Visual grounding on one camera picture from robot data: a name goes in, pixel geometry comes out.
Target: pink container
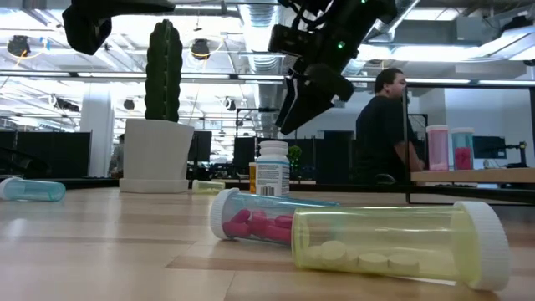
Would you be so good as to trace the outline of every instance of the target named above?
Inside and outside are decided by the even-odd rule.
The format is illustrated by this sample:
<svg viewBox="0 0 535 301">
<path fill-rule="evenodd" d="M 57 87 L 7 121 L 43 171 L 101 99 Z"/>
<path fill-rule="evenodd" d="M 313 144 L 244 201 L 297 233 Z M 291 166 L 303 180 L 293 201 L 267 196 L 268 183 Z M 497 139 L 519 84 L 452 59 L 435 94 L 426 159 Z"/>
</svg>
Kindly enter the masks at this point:
<svg viewBox="0 0 535 301">
<path fill-rule="evenodd" d="M 429 146 L 429 170 L 449 171 L 448 126 L 430 125 L 426 129 Z"/>
</svg>

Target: white pill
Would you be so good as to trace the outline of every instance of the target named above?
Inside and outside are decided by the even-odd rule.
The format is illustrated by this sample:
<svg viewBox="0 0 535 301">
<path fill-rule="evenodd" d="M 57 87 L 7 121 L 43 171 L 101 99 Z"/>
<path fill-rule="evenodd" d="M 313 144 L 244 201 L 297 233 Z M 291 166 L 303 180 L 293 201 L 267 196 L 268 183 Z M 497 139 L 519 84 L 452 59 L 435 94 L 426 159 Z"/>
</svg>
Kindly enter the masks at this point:
<svg viewBox="0 0 535 301">
<path fill-rule="evenodd" d="M 321 245 L 321 258 L 325 266 L 334 268 L 346 262 L 346 246 L 343 242 L 330 241 Z"/>
<path fill-rule="evenodd" d="M 382 273 L 388 268 L 388 259 L 381 254 L 362 254 L 359 256 L 359 268 L 368 272 Z"/>
<path fill-rule="evenodd" d="M 319 263 L 321 261 L 321 246 L 308 247 L 305 253 L 307 260 L 312 263 Z"/>
<path fill-rule="evenodd" d="M 418 259 L 407 254 L 393 254 L 388 257 L 388 267 L 391 271 L 403 274 L 415 274 L 420 271 Z"/>
</svg>

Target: yellow pill bottle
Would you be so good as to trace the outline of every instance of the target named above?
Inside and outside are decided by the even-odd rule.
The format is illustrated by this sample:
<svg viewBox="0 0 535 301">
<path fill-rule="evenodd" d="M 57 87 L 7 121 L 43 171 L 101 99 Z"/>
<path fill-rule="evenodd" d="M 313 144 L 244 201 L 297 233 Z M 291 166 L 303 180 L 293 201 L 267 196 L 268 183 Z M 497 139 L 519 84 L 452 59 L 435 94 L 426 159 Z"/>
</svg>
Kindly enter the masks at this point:
<svg viewBox="0 0 535 301">
<path fill-rule="evenodd" d="M 484 202 L 448 207 L 299 208 L 293 217 L 298 268 L 507 286 L 510 254 L 496 213 Z"/>
</svg>

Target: green plant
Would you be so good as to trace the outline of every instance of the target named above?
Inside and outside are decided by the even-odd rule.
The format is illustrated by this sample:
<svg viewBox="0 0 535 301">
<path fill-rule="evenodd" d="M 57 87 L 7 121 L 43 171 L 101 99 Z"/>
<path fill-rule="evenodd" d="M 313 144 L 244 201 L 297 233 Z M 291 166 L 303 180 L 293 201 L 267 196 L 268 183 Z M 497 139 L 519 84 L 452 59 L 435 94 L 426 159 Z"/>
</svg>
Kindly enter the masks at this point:
<svg viewBox="0 0 535 301">
<path fill-rule="evenodd" d="M 178 122 L 182 42 L 173 23 L 156 24 L 150 35 L 145 82 L 145 118 Z"/>
<path fill-rule="evenodd" d="M 297 165 L 297 162 L 299 161 L 299 157 L 301 156 L 301 153 L 303 153 L 303 151 L 301 150 L 299 146 L 296 146 L 296 145 L 291 146 L 288 149 L 288 159 L 290 160 L 290 164 Z"/>
</svg>

